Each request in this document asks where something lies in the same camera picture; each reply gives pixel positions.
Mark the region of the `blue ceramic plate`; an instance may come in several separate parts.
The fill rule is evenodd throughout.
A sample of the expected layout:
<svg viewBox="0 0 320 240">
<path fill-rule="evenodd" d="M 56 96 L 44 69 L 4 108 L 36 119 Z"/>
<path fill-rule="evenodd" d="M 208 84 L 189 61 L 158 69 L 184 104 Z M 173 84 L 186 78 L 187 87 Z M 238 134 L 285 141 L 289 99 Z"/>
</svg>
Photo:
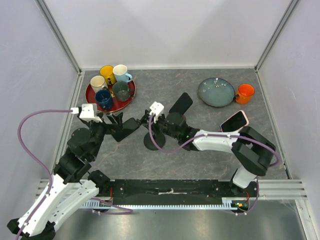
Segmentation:
<svg viewBox="0 0 320 240">
<path fill-rule="evenodd" d="M 219 77 L 203 80 L 198 86 L 197 93 L 205 104 L 216 108 L 229 105 L 236 96 L 234 87 Z"/>
</svg>

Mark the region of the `black phone on wooden stand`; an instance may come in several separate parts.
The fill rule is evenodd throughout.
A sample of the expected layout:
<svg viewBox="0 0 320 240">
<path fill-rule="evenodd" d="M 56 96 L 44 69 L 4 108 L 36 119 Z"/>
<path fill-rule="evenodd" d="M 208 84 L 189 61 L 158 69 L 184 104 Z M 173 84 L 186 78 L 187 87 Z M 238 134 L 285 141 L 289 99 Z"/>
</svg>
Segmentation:
<svg viewBox="0 0 320 240">
<path fill-rule="evenodd" d="M 169 113 L 178 113 L 183 116 L 192 104 L 193 100 L 190 95 L 187 92 L 184 92 L 170 108 Z"/>
</svg>

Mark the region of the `yellow mug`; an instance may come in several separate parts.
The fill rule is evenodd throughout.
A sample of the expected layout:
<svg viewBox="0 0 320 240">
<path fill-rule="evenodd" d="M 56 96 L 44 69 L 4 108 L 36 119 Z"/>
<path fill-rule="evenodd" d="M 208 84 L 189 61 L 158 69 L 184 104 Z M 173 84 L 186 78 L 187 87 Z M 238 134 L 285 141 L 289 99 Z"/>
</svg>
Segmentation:
<svg viewBox="0 0 320 240">
<path fill-rule="evenodd" d="M 114 67 L 111 65 L 105 65 L 99 70 L 100 75 L 104 77 L 107 85 L 113 85 L 117 81 L 113 70 Z"/>
</svg>

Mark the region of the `light blue mug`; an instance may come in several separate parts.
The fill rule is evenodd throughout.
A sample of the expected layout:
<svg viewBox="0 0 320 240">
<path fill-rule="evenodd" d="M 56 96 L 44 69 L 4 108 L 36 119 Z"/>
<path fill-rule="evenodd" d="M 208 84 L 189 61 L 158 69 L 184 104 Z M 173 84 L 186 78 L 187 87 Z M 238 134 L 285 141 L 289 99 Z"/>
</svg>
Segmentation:
<svg viewBox="0 0 320 240">
<path fill-rule="evenodd" d="M 133 80 L 133 76 L 128 73 L 128 68 L 126 65 L 118 64 L 113 67 L 113 74 L 117 82 L 129 83 Z"/>
</svg>

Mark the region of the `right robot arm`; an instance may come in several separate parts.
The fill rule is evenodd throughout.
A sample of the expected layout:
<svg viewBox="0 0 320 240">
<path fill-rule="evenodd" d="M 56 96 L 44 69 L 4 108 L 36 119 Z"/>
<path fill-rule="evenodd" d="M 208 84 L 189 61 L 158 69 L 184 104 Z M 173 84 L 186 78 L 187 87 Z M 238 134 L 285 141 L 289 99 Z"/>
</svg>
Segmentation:
<svg viewBox="0 0 320 240">
<path fill-rule="evenodd" d="M 178 141 L 180 149 L 187 151 L 219 151 L 233 154 L 241 163 L 231 178 L 229 191 L 235 197 L 242 196 L 249 184 L 257 177 L 266 175 L 269 167 L 280 161 L 276 147 L 252 127 L 245 126 L 232 132 L 210 132 L 191 127 L 179 113 L 155 114 L 147 110 L 137 121 L 148 129 L 151 144 L 157 150 L 162 147 L 156 143 L 155 136 L 162 134 Z"/>
</svg>

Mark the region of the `red round tray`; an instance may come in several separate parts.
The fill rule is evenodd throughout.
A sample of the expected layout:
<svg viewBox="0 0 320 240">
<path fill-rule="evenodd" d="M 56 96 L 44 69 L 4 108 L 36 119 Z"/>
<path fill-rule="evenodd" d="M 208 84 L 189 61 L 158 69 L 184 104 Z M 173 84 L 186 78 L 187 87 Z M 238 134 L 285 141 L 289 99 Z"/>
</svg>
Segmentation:
<svg viewBox="0 0 320 240">
<path fill-rule="evenodd" d="M 113 89 L 112 89 L 113 85 L 110 85 L 108 87 L 109 92 L 111 93 L 112 96 L 112 100 L 113 100 L 113 106 L 108 109 L 108 110 L 104 110 L 101 106 L 98 105 L 98 102 L 95 99 L 95 92 L 92 89 L 91 85 L 89 84 L 85 90 L 85 100 L 88 104 L 97 104 L 97 110 L 99 112 L 102 113 L 114 113 L 114 112 L 118 112 L 124 108 L 126 108 L 134 99 L 135 97 L 135 91 L 136 91 L 136 84 L 135 82 L 132 80 L 128 83 L 128 87 L 130 89 L 133 89 L 133 92 L 131 92 L 131 96 L 128 100 L 126 101 L 119 101 L 116 96 L 114 95 Z"/>
</svg>

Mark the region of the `dark blue mug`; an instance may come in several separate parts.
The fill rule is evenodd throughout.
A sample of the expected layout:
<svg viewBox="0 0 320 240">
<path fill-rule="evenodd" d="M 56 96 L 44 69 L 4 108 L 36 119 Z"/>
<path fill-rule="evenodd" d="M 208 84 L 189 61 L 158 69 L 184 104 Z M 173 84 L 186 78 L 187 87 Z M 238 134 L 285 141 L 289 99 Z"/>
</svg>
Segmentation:
<svg viewBox="0 0 320 240">
<path fill-rule="evenodd" d="M 98 105 L 105 111 L 114 105 L 112 95 L 109 90 L 101 89 L 95 94 L 95 100 Z"/>
</svg>

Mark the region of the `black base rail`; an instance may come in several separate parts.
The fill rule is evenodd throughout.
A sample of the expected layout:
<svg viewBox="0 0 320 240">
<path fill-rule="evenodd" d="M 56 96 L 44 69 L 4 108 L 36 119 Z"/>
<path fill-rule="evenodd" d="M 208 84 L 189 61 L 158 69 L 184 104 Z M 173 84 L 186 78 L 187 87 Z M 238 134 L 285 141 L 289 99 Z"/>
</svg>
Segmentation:
<svg viewBox="0 0 320 240">
<path fill-rule="evenodd" d="M 213 179 L 116 179 L 109 187 L 116 205 L 218 205 L 236 196 L 229 182 Z"/>
</svg>

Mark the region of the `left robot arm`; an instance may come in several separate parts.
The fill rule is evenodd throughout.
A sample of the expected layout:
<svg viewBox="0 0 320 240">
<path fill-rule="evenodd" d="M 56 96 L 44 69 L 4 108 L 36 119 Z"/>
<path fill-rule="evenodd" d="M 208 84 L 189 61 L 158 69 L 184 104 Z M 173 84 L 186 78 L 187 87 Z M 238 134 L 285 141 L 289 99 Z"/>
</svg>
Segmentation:
<svg viewBox="0 0 320 240">
<path fill-rule="evenodd" d="M 123 130 L 123 114 L 108 114 L 111 121 L 105 123 L 101 113 L 81 107 L 62 110 L 76 115 L 87 127 L 76 130 L 68 142 L 65 154 L 59 159 L 53 172 L 27 148 L 21 130 L 29 118 L 45 113 L 33 112 L 22 119 L 18 126 L 18 140 L 24 150 L 46 171 L 48 184 L 34 204 L 20 218 L 11 219 L 7 228 L 17 240 L 52 240 L 59 226 L 87 200 L 104 197 L 110 191 L 110 179 L 101 171 L 89 173 L 78 190 L 69 197 L 66 194 L 89 172 L 106 135 L 114 136 Z"/>
</svg>

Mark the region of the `pink cased phone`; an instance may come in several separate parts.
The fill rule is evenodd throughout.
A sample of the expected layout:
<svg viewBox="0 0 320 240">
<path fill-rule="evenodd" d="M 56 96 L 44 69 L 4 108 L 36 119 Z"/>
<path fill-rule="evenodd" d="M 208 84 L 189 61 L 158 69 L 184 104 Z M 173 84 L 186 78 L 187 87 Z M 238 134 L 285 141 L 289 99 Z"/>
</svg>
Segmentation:
<svg viewBox="0 0 320 240">
<path fill-rule="evenodd" d="M 243 110 L 239 110 L 220 125 L 220 130 L 222 132 L 235 132 L 248 125 L 247 115 Z"/>
</svg>

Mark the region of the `cream white mug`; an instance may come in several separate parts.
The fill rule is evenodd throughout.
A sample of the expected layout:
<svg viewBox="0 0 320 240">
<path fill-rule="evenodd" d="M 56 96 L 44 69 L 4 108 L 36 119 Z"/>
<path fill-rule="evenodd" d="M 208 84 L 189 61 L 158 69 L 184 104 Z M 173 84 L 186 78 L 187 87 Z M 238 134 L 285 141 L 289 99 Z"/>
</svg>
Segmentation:
<svg viewBox="0 0 320 240">
<path fill-rule="evenodd" d="M 106 80 L 103 76 L 101 75 L 96 75 L 91 78 L 90 80 L 90 86 L 94 93 L 97 93 L 98 91 L 102 89 L 108 89 L 108 85 L 106 83 Z"/>
</svg>

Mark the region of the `grey green mug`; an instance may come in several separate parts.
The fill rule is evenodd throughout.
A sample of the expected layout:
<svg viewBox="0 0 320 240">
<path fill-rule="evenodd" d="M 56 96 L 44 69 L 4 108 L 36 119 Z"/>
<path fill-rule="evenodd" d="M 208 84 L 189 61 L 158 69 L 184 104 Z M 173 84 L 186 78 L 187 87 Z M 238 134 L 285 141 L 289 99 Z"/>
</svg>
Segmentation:
<svg viewBox="0 0 320 240">
<path fill-rule="evenodd" d="M 135 90 L 130 88 L 128 83 L 118 81 L 112 86 L 113 93 L 118 101 L 125 102 L 135 94 Z"/>
</svg>

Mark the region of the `orange mug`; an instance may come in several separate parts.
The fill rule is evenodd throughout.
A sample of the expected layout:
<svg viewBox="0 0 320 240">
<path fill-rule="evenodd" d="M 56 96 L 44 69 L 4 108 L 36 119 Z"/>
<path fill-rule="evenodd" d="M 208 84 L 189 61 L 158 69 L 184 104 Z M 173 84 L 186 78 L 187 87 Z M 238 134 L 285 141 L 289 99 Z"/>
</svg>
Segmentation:
<svg viewBox="0 0 320 240">
<path fill-rule="evenodd" d="M 235 94 L 235 101 L 241 105 L 248 104 L 254 94 L 255 88 L 252 85 L 247 83 L 241 84 Z"/>
</svg>

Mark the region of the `black round base phone stand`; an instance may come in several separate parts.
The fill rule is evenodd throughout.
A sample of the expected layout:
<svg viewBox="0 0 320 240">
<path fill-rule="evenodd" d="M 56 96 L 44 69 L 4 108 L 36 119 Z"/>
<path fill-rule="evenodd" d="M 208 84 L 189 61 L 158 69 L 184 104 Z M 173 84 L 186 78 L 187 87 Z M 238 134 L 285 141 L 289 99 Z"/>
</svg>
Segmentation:
<svg viewBox="0 0 320 240">
<path fill-rule="evenodd" d="M 144 146 L 151 151 L 157 151 L 162 148 L 166 143 L 166 137 L 160 127 L 153 122 L 151 116 L 147 118 L 145 127 L 148 132 L 143 138 Z"/>
</svg>

